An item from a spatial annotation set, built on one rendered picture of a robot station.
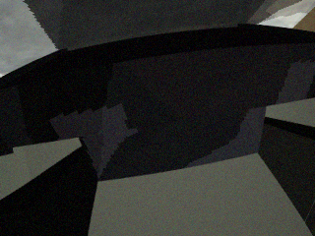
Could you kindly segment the tan wooden floor panel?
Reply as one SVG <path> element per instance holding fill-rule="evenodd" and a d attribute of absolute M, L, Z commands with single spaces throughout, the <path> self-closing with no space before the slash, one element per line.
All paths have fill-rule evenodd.
<path fill-rule="evenodd" d="M 315 31 L 315 7 L 312 8 L 312 11 L 308 12 L 306 17 L 303 17 L 293 29 L 306 30 L 306 31 Z"/>

